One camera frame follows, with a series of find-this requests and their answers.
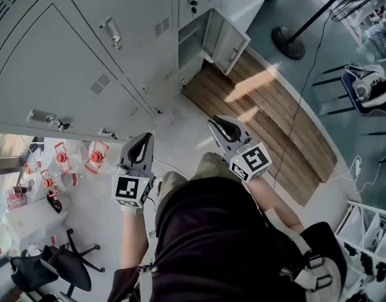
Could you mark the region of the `black office chair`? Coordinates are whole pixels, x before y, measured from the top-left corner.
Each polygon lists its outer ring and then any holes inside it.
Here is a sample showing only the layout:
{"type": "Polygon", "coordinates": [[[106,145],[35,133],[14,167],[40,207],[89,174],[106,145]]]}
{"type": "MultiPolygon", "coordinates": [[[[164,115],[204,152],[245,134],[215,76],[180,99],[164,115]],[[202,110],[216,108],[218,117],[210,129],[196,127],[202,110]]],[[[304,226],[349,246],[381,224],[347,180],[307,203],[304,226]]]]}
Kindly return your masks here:
{"type": "Polygon", "coordinates": [[[66,293],[61,292],[62,297],[68,302],[77,302],[72,294],[75,288],[89,292],[92,282],[88,267],[103,273],[103,267],[96,267],[84,258],[85,255],[100,250],[101,246],[95,244],[85,251],[78,251],[72,238],[74,230],[66,230],[68,242],[59,247],[44,246],[43,250],[35,256],[27,256],[23,251],[20,256],[9,258],[13,273],[11,279],[22,291],[29,293],[40,287],[63,279],[70,284],[66,293]]]}

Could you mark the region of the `clear water jug red cap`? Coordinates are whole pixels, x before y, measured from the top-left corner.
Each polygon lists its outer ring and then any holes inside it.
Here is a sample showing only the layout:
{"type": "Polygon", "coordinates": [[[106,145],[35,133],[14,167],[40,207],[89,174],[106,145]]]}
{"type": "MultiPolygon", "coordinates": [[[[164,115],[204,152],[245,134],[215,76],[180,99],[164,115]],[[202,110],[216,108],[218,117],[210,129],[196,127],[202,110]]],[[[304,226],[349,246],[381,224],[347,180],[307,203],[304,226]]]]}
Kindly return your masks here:
{"type": "Polygon", "coordinates": [[[82,168],[87,149],[81,141],[66,140],[54,146],[55,161],[62,173],[75,173],[82,168]]]}
{"type": "Polygon", "coordinates": [[[102,171],[106,162],[109,147],[102,141],[93,141],[89,145],[88,158],[84,164],[87,171],[98,174],[102,171]]]}

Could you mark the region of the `dark blue chair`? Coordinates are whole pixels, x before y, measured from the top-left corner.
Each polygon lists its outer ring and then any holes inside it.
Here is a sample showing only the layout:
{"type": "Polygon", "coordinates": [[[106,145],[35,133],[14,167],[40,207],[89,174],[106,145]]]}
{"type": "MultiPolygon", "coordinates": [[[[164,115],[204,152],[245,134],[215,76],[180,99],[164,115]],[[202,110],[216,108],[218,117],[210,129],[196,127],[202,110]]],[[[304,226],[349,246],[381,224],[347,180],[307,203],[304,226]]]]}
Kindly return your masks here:
{"type": "Polygon", "coordinates": [[[386,117],[386,103],[384,103],[383,105],[374,107],[374,108],[364,108],[356,100],[356,94],[352,88],[352,82],[354,81],[354,77],[348,73],[348,69],[350,69],[351,67],[361,67],[361,66],[366,66],[366,65],[361,65],[361,64],[357,64],[357,63],[350,63],[350,64],[342,65],[342,66],[339,66],[339,67],[336,67],[333,69],[326,70],[326,71],[324,71],[325,74],[330,74],[333,72],[340,71],[341,75],[339,77],[327,79],[327,80],[316,82],[313,84],[314,86],[322,86],[322,85],[330,84],[333,82],[342,83],[342,85],[345,89],[345,94],[340,96],[340,98],[349,98],[350,102],[352,104],[352,107],[340,109],[340,110],[336,110],[336,111],[331,111],[328,113],[329,115],[344,113],[344,112],[348,112],[348,111],[356,111],[360,116],[386,117]]]}

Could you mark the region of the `white bin with black bag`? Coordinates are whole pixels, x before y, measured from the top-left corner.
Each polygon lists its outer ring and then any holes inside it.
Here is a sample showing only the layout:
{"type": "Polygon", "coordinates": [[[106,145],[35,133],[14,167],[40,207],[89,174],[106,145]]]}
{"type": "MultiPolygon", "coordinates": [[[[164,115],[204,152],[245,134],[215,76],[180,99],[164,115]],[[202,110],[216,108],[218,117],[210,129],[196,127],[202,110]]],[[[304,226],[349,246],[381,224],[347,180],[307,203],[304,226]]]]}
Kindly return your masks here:
{"type": "Polygon", "coordinates": [[[70,197],[67,194],[61,192],[54,193],[53,191],[48,191],[47,201],[58,214],[66,211],[71,202],[70,197]]]}

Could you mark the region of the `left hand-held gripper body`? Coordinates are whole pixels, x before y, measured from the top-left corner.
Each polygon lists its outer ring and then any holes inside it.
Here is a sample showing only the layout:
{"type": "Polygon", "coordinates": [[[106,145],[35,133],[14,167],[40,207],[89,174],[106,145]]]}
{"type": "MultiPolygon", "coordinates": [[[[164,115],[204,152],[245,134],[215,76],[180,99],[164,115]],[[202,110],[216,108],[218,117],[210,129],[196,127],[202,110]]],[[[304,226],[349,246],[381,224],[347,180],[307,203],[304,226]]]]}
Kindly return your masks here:
{"type": "Polygon", "coordinates": [[[142,172],[119,165],[112,175],[111,197],[119,204],[123,213],[142,215],[155,179],[151,171],[142,172]]]}

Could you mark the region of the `person's left forearm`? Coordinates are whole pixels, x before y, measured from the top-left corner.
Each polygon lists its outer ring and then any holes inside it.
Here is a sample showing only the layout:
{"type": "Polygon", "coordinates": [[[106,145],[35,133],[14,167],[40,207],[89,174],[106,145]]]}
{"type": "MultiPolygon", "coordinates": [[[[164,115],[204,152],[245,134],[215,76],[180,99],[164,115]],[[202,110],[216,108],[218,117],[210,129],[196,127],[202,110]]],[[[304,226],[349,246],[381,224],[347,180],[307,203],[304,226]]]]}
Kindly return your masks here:
{"type": "Polygon", "coordinates": [[[123,213],[121,268],[129,269],[139,266],[147,250],[148,238],[144,216],[123,213]]]}

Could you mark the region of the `person's black shirt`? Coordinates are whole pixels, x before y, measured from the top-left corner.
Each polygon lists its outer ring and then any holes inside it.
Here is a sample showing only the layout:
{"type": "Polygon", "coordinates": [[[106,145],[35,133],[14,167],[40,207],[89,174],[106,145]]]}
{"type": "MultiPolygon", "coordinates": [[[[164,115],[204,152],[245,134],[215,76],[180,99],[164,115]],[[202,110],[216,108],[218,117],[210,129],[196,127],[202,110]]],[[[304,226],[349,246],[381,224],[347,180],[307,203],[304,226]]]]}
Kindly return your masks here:
{"type": "MultiPolygon", "coordinates": [[[[304,261],[289,237],[271,229],[277,218],[231,179],[210,177],[175,188],[155,214],[150,302],[306,302],[304,289],[280,275],[283,267],[303,268],[304,261]]],[[[329,224],[299,234],[337,264],[342,294],[347,265],[329,224]]],[[[120,266],[108,302],[140,302],[138,267],[120,266]]]]}

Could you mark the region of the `white shoulder harness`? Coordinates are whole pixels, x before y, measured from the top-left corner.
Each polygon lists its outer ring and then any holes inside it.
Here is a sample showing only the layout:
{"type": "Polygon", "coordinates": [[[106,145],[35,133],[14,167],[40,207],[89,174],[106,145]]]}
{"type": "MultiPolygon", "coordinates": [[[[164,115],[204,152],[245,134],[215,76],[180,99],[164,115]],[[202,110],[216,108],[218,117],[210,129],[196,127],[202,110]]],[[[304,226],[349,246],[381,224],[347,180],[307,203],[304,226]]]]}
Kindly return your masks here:
{"type": "MultiPolygon", "coordinates": [[[[303,268],[283,267],[281,276],[289,276],[306,292],[306,302],[338,302],[341,285],[341,275],[337,264],[315,250],[305,241],[302,235],[289,229],[277,219],[271,219],[271,229],[278,230],[290,238],[302,255],[303,268]]],[[[140,302],[150,302],[153,293],[153,273],[157,267],[149,258],[144,258],[138,267],[140,273],[140,302]]]]}

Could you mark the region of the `colourful floral container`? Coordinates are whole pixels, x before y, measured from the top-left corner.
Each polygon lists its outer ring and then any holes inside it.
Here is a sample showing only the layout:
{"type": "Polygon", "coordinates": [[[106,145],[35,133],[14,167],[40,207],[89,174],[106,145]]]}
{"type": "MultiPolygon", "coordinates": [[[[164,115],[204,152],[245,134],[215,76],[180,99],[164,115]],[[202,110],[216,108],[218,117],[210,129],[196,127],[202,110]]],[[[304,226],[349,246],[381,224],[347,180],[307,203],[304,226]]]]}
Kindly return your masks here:
{"type": "Polygon", "coordinates": [[[12,193],[12,187],[6,191],[4,197],[4,204],[8,211],[15,210],[27,204],[26,194],[22,196],[15,196],[12,193]]]}

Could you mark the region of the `dark window frame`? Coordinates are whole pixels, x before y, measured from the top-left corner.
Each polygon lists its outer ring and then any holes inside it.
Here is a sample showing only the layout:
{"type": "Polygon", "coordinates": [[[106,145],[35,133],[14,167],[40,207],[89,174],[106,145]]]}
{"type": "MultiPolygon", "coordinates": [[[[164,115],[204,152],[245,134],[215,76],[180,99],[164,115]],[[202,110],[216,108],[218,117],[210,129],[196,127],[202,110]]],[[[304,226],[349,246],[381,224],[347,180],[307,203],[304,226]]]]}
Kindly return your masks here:
{"type": "Polygon", "coordinates": [[[20,177],[25,164],[36,161],[44,149],[44,137],[0,132],[0,176],[20,177]]]}

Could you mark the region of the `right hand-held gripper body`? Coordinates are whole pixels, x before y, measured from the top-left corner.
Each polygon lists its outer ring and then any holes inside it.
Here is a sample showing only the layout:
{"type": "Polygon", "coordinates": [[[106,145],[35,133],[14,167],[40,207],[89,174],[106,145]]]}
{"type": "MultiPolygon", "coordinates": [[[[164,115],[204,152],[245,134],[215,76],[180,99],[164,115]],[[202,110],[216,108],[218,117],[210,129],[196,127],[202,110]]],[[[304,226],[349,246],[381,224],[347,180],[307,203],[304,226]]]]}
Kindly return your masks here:
{"type": "Polygon", "coordinates": [[[263,142],[250,147],[245,145],[229,160],[229,170],[244,183],[262,176],[271,165],[272,159],[263,142]]]}

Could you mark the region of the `grey metal locker cabinet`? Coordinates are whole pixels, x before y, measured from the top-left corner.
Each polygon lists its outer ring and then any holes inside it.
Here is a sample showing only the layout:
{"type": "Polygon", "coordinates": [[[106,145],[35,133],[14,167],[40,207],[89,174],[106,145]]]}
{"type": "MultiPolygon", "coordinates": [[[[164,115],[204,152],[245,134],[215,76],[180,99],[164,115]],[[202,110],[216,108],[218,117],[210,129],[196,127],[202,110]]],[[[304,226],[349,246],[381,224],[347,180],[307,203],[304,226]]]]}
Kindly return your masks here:
{"type": "MultiPolygon", "coordinates": [[[[127,130],[97,136],[0,123],[0,132],[76,140],[125,141],[152,129],[179,94],[179,16],[188,0],[0,0],[0,70],[23,34],[51,5],[107,68],[129,97],[127,130]]],[[[219,0],[195,0],[211,10],[219,0]]]]}

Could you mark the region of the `white cardboard box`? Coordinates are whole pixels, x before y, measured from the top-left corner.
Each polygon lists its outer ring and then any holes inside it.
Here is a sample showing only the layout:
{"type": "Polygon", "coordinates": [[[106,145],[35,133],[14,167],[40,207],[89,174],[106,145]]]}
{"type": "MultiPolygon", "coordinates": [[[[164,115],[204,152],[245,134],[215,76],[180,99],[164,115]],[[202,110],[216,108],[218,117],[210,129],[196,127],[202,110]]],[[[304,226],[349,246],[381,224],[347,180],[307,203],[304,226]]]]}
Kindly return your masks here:
{"type": "Polygon", "coordinates": [[[41,199],[5,212],[3,223],[12,240],[20,242],[38,232],[58,226],[66,216],[67,210],[57,213],[46,199],[41,199]]]}

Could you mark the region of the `wooden slatted platform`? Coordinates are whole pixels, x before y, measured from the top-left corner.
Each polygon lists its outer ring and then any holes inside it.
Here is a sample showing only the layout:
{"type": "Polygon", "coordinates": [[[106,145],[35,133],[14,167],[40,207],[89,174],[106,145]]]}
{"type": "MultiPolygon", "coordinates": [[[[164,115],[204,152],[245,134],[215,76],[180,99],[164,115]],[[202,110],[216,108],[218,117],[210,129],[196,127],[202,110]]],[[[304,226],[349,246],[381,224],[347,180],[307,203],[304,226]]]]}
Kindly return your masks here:
{"type": "Polygon", "coordinates": [[[245,123],[253,138],[265,144],[270,175],[301,206],[333,173],[337,157],[320,129],[248,52],[228,75],[206,64],[184,94],[209,117],[227,115],[245,123]]]}

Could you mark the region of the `person's right forearm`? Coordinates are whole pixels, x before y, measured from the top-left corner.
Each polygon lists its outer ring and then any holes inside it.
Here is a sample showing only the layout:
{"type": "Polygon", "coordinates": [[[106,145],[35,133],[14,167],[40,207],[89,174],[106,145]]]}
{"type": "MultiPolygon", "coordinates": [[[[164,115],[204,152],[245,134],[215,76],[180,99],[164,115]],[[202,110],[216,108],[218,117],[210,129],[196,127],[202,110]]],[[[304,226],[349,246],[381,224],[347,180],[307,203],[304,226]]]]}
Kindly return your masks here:
{"type": "Polygon", "coordinates": [[[246,184],[246,187],[262,211],[274,210],[289,229],[297,233],[304,231],[304,227],[296,213],[263,177],[251,180],[246,184]]]}

